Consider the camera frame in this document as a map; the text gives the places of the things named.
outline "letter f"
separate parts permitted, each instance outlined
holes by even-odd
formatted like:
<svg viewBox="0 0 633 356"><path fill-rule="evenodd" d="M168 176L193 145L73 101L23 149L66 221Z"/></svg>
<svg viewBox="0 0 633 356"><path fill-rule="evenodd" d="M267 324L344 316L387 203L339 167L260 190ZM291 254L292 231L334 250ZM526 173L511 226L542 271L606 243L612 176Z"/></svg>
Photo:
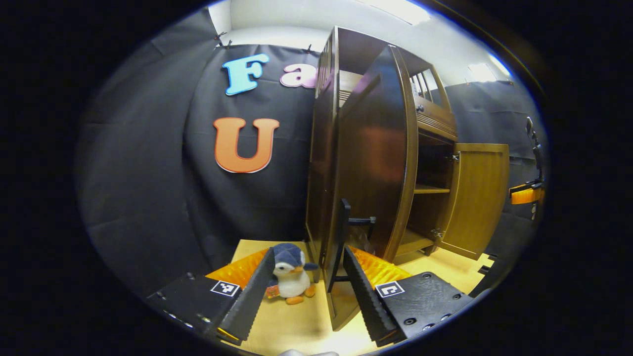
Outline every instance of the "letter f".
<svg viewBox="0 0 633 356"><path fill-rule="evenodd" d="M254 56L240 58L234 61L228 61L222 65L222 68L226 68L229 71L229 87L227 88L227 95L235 95L240 92L249 91L257 87L257 82L251 80L249 75L253 75L255 78L261 77L263 70L261 69L262 63L267 63L270 58L261 53Z"/></svg>

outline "ceiling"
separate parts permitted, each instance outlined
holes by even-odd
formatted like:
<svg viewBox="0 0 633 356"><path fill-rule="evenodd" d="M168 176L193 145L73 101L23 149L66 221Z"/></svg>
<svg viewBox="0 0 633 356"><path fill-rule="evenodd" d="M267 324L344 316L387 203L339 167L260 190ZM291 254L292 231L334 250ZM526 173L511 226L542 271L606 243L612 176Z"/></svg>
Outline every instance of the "ceiling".
<svg viewBox="0 0 633 356"><path fill-rule="evenodd" d="M430 16L406 0L224 0L210 7L217 31L227 32L222 37L225 42L297 48L311 44L319 51L338 25L381 38L433 63L445 86L485 80L468 68L481 63L497 80L510 79L483 43L443 16L427 13ZM410 24L417 18L422 20Z"/></svg>

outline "cabinet door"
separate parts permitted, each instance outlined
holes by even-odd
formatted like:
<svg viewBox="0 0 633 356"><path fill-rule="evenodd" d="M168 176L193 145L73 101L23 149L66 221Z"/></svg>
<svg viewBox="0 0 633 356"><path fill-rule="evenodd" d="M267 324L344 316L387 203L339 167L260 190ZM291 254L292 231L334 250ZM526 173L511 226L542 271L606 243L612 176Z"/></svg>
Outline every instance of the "cabinet door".
<svg viewBox="0 0 633 356"><path fill-rule="evenodd" d="M376 256L393 258L411 209L418 154L411 84L396 47L386 46L376 57L341 108L338 124L334 201L347 199L351 218L376 217L370 243ZM339 209L334 205L332 220ZM334 240L325 257L326 286L335 268ZM342 266L337 275L346 275ZM335 282L328 301L335 330L359 310L350 282Z"/></svg>
<svg viewBox="0 0 633 356"><path fill-rule="evenodd" d="M313 109L306 230L308 247L314 260L322 265L330 231L334 204L335 128L339 107L338 31L334 28L319 57Z"/></svg>
<svg viewBox="0 0 633 356"><path fill-rule="evenodd" d="M458 143L454 150L459 161L437 245L476 260L490 242L508 194L508 145Z"/></svg>

